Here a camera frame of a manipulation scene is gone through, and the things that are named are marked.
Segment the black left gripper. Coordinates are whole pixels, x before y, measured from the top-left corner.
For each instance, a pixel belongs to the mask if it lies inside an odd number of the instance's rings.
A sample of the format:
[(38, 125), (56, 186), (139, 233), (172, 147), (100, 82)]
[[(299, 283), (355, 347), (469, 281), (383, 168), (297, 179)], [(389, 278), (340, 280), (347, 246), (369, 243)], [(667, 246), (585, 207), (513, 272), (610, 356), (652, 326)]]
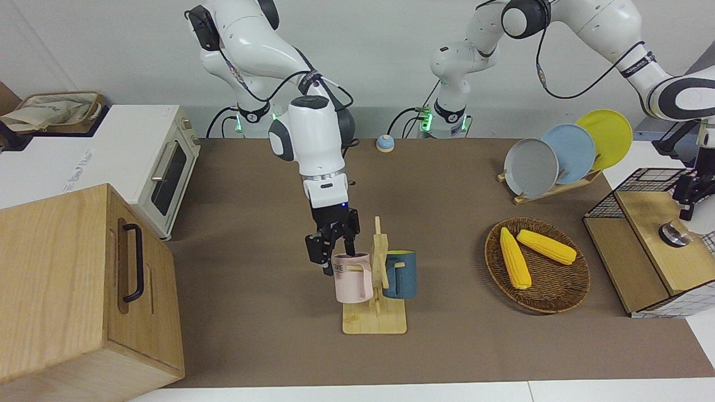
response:
[(681, 206), (679, 218), (690, 221), (699, 194), (708, 194), (699, 201), (699, 215), (714, 213), (714, 145), (713, 131), (700, 131), (697, 140), (699, 153), (695, 159), (695, 176), (678, 178), (673, 191), (673, 199)]

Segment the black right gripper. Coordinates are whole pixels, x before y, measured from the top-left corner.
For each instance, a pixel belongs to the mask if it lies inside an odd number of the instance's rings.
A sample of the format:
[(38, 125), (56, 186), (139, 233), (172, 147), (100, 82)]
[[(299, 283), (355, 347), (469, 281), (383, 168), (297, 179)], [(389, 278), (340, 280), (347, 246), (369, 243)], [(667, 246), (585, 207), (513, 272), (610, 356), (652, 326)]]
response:
[(306, 249), (312, 263), (322, 268), (323, 274), (333, 276), (332, 252), (335, 248), (333, 234), (325, 234), (334, 226), (342, 229), (342, 236), (347, 255), (355, 257), (355, 238), (360, 234), (359, 213), (347, 203), (333, 204), (324, 208), (311, 208), (315, 222), (315, 233), (306, 235)]

